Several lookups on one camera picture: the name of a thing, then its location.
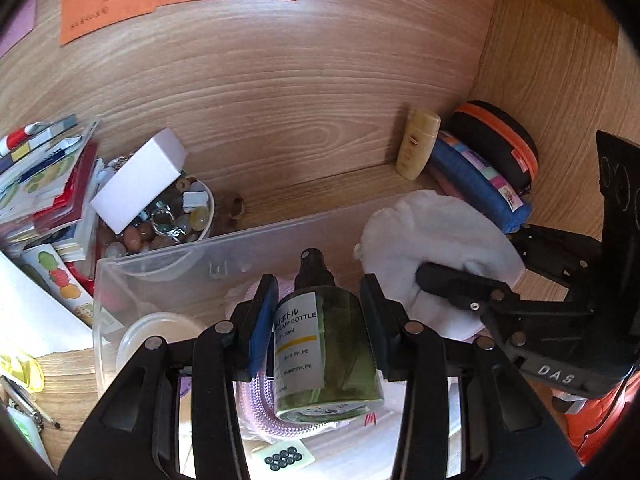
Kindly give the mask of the pink sticky note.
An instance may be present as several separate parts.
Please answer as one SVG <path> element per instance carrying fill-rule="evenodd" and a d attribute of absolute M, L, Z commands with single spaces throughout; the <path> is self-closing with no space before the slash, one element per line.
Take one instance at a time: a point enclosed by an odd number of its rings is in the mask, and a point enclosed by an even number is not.
<path fill-rule="evenodd" d="M 36 13 L 37 0 L 26 0 L 21 9 L 13 15 L 9 26 L 1 35 L 0 56 L 2 58 L 34 29 Z"/>

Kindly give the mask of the white cloth pouch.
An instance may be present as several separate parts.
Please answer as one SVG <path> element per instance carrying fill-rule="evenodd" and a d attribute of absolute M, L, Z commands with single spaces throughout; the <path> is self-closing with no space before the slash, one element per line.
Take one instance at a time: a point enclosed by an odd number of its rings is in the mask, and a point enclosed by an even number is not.
<path fill-rule="evenodd" d="M 420 289 L 420 264 L 442 264 L 509 286 L 525 273 L 523 260 L 500 229 L 471 205 L 434 191 L 412 192 L 372 214 L 355 254 L 363 271 L 375 274 L 384 295 L 400 302 L 410 318 L 461 341 L 484 328 L 480 316 Z"/>

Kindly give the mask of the white paper stand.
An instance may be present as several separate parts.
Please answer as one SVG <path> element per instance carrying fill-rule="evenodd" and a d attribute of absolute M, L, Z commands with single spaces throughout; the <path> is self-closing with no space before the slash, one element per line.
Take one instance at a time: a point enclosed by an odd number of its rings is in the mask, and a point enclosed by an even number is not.
<path fill-rule="evenodd" d="M 33 358 L 87 350 L 92 331 L 1 254 L 1 350 Z"/>

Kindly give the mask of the cream lidded tub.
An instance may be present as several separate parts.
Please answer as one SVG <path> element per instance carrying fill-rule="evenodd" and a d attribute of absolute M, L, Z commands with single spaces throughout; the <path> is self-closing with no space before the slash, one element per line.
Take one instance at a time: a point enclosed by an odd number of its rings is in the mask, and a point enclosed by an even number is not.
<path fill-rule="evenodd" d="M 156 312 L 134 322 L 120 341 L 116 353 L 116 372 L 126 365 L 134 352 L 150 337 L 162 337 L 168 344 L 196 338 L 206 330 L 206 325 L 185 315 Z"/>

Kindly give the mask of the yellow small bottle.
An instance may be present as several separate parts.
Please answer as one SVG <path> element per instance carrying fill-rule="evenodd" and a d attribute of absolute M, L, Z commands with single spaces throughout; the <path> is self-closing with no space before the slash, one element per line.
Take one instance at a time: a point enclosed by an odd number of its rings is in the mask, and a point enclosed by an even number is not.
<path fill-rule="evenodd" d="M 431 157 L 441 122 L 431 110 L 417 108 L 410 114 L 396 159 L 401 177 L 414 181 L 420 176 Z"/>

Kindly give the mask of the dark green spray bottle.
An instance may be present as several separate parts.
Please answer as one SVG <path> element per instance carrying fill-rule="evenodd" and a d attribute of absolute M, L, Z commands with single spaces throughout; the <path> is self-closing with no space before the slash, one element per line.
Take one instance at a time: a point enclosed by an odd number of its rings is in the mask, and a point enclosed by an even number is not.
<path fill-rule="evenodd" d="M 317 248 L 302 252 L 294 290 L 274 310 L 273 364 L 282 418 L 341 422 L 383 403 L 360 301 Z"/>

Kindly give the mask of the green orange white tube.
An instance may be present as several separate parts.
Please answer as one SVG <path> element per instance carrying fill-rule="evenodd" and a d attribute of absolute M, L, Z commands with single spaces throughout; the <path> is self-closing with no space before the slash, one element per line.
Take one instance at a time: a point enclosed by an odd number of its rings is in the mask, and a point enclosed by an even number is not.
<path fill-rule="evenodd" d="M 23 435 L 24 439 L 30 444 L 30 446 L 40 456 L 40 458 L 50 468 L 53 468 L 50 462 L 50 458 L 46 452 L 46 448 L 44 447 L 41 440 L 39 429 L 34 421 L 16 408 L 11 408 L 9 406 L 6 410 L 8 411 L 9 416 L 14 423 L 14 426 L 18 430 L 20 430 L 20 433 Z"/>

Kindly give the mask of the white rectangular eraser box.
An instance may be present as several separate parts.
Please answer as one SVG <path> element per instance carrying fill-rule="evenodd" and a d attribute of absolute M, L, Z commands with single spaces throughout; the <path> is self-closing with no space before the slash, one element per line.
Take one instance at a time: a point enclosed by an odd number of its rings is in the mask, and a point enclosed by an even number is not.
<path fill-rule="evenodd" d="M 175 133 L 165 128 L 142 145 L 104 187 L 91 206 L 115 233 L 121 233 L 140 212 L 178 179 L 186 149 Z"/>

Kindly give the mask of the metal pen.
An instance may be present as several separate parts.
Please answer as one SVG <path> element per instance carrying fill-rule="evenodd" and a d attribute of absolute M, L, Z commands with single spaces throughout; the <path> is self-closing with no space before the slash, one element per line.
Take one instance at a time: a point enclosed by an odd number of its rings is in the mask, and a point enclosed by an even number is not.
<path fill-rule="evenodd" d="M 13 403 L 31 418 L 39 428 L 42 428 L 44 425 L 49 425 L 56 430 L 61 429 L 61 424 L 43 411 L 32 396 L 19 384 L 8 376 L 2 375 L 1 385 Z"/>

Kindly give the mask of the bowl of beads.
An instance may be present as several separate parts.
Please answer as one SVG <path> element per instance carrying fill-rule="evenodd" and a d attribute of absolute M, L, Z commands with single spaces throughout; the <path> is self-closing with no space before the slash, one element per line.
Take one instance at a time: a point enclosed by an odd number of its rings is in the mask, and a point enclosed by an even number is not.
<path fill-rule="evenodd" d="M 121 230 L 103 218 L 96 231 L 96 281 L 126 276 L 147 283 L 182 278 L 204 256 L 217 209 L 210 188 L 182 172 Z"/>

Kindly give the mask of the blue fabric pouch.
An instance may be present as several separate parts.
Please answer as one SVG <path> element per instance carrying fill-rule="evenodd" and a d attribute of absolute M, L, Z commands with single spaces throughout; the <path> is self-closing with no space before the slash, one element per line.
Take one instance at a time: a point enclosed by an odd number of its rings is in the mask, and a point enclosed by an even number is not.
<path fill-rule="evenodd" d="M 514 233 L 528 221 L 532 206 L 489 162 L 448 132 L 438 134 L 428 166 L 503 233 Z"/>

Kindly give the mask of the black orange round case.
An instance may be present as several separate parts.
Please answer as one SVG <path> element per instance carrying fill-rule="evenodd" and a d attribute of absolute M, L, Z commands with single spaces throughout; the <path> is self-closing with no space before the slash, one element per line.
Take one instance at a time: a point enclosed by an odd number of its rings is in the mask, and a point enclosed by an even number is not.
<path fill-rule="evenodd" d="M 527 195 L 539 171 L 539 154 L 527 130 L 507 112 L 486 101 L 459 105 L 444 125 L 498 171 L 518 195 Z"/>

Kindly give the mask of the stack of booklets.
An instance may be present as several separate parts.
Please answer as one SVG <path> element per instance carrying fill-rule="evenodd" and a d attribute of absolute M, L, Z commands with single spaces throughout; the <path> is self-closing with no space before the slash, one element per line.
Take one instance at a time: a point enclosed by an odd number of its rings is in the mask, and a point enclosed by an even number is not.
<path fill-rule="evenodd" d="M 70 223 L 82 203 L 98 144 L 98 118 L 69 128 L 1 175 L 1 247 L 25 245 Z"/>

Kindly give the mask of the fruit sticker sheet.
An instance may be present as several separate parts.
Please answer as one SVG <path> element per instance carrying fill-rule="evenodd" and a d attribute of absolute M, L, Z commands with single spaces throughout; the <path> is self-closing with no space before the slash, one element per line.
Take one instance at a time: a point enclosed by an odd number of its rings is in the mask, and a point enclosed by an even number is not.
<path fill-rule="evenodd" d="M 92 297 L 51 244 L 26 249 L 21 259 L 43 279 L 44 288 L 54 299 L 86 325 L 93 326 Z"/>

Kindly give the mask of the green flower square tile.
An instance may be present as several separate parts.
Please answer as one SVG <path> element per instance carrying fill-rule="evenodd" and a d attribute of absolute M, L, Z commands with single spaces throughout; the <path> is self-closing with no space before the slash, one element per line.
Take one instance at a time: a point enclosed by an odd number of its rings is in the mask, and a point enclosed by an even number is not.
<path fill-rule="evenodd" d="M 250 453 L 253 464 L 268 474 L 288 474 L 313 464 L 316 459 L 301 440 L 278 441 Z"/>

